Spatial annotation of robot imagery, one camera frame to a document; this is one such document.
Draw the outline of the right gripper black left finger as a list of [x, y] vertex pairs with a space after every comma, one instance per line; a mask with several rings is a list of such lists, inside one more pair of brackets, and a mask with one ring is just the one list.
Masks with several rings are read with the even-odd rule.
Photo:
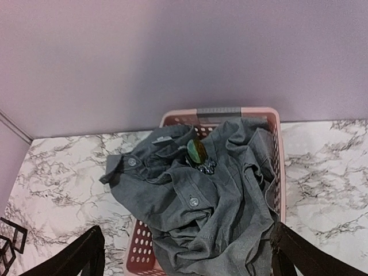
[[105, 238], [97, 225], [88, 229], [52, 258], [23, 275], [103, 275]]

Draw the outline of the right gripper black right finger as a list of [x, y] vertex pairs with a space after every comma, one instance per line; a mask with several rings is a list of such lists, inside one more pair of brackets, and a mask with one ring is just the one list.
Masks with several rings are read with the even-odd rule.
[[366, 273], [326, 254], [282, 222], [277, 222], [270, 236], [274, 275], [361, 275]]

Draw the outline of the grey button-up shirt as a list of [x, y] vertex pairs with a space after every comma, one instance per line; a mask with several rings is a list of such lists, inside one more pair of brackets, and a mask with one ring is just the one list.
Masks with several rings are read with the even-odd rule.
[[101, 182], [153, 235], [168, 275], [270, 275], [273, 137], [262, 118], [235, 118], [202, 140], [212, 174], [190, 166], [190, 125], [154, 130], [110, 155]]

